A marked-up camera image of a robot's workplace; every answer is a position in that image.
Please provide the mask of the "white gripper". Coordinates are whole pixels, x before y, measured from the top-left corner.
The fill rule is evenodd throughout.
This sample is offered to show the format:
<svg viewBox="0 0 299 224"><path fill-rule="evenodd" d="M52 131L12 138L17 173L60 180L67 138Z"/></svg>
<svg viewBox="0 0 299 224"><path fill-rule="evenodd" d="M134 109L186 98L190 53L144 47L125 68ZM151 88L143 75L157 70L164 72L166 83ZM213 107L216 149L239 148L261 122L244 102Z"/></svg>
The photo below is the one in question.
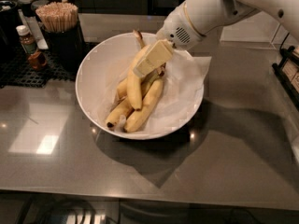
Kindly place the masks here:
<svg viewBox="0 0 299 224"><path fill-rule="evenodd" d="M205 32L203 3L195 0L183 2L167 16L157 32L157 38L164 40L157 40L136 54L133 72L138 77L145 77L172 58L173 45L177 49L190 49L204 39Z"/></svg>

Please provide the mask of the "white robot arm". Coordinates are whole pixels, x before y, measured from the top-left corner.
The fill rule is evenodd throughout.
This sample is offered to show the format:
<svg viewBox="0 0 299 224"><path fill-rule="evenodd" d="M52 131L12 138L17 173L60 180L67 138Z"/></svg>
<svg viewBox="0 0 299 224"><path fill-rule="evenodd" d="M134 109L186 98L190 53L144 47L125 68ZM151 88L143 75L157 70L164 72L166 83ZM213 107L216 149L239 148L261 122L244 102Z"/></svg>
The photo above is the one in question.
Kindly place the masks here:
<svg viewBox="0 0 299 224"><path fill-rule="evenodd" d="M235 24L258 12L277 20L299 40L299 0L185 0L164 20L157 42L134 68L138 77L168 62L174 49L187 50L216 28Z"/></svg>

